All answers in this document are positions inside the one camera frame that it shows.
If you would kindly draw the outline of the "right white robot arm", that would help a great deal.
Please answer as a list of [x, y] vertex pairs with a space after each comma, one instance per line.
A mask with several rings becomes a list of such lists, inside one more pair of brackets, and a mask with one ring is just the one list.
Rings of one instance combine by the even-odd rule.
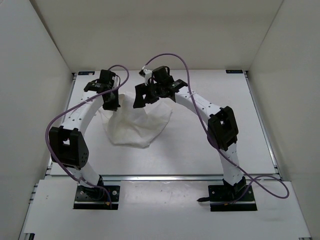
[[224, 195], [236, 200], [246, 186], [243, 172], [239, 168], [237, 140], [239, 129], [234, 111], [229, 106], [220, 107], [201, 97], [181, 79], [174, 80], [170, 68], [160, 66], [154, 70], [142, 68], [139, 75], [144, 82], [135, 86], [133, 108], [143, 108], [161, 98], [168, 98], [198, 115], [204, 124], [207, 139], [220, 156], [223, 169]]

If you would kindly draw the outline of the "left blue corner label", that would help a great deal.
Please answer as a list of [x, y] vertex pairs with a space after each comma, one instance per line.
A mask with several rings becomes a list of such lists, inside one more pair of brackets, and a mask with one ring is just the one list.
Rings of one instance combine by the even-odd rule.
[[92, 76], [95, 74], [95, 71], [79, 71], [78, 76]]

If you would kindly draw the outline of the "right blue corner label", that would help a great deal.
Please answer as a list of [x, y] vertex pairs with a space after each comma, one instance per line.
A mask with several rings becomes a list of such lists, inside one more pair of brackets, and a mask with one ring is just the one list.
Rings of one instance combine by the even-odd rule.
[[241, 69], [226, 69], [227, 74], [243, 74]]

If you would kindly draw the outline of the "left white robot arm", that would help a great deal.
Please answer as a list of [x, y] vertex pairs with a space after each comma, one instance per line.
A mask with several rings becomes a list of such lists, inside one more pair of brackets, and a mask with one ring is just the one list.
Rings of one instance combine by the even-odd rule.
[[99, 77], [86, 84], [78, 106], [70, 111], [59, 127], [48, 132], [53, 161], [81, 186], [93, 199], [104, 195], [102, 177], [89, 164], [89, 149], [85, 132], [96, 112], [103, 108], [116, 111], [119, 107], [118, 76], [110, 70], [101, 70]]

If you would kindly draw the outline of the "blue corner label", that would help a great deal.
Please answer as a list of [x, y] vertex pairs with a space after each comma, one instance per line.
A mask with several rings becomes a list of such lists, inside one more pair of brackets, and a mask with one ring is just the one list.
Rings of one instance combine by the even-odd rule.
[[241, 69], [226, 69], [227, 74], [243, 74]]
[[95, 71], [79, 71], [78, 76], [92, 76], [95, 74]]

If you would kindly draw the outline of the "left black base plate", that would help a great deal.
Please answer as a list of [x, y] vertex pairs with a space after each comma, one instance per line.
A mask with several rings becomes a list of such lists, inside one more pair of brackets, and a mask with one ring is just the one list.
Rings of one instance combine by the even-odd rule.
[[74, 197], [73, 209], [75, 210], [118, 210], [120, 198], [120, 185], [104, 185], [109, 193], [102, 189], [93, 189], [78, 185]]

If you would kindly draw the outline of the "aluminium front rail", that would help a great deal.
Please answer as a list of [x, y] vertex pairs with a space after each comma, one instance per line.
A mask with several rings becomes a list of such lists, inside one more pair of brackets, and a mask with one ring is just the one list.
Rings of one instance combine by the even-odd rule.
[[189, 175], [102, 175], [104, 181], [220, 181], [221, 174]]

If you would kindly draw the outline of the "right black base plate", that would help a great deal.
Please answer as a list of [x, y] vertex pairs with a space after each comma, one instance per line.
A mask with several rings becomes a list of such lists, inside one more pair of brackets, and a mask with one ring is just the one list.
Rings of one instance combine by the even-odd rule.
[[209, 185], [208, 196], [199, 198], [197, 202], [209, 202], [211, 212], [254, 212], [258, 210], [252, 186], [247, 185], [235, 196], [227, 193], [224, 185]]

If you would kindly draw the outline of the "white skirt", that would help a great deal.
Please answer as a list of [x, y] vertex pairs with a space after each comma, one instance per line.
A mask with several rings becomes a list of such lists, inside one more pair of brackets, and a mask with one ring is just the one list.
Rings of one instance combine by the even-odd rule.
[[147, 148], [165, 129], [173, 109], [160, 101], [149, 108], [133, 108], [134, 94], [119, 95], [120, 107], [117, 111], [98, 110], [104, 131], [113, 145]]

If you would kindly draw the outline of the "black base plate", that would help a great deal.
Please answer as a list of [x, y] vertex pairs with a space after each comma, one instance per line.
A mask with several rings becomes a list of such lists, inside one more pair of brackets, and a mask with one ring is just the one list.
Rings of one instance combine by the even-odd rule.
[[211, 212], [254, 212], [258, 210], [252, 186], [247, 185], [235, 196], [227, 193], [224, 185], [209, 185], [208, 196], [199, 198], [197, 202], [209, 202]]
[[120, 198], [120, 185], [104, 185], [109, 193], [102, 189], [93, 189], [78, 185], [74, 197], [73, 209], [75, 210], [118, 210]]

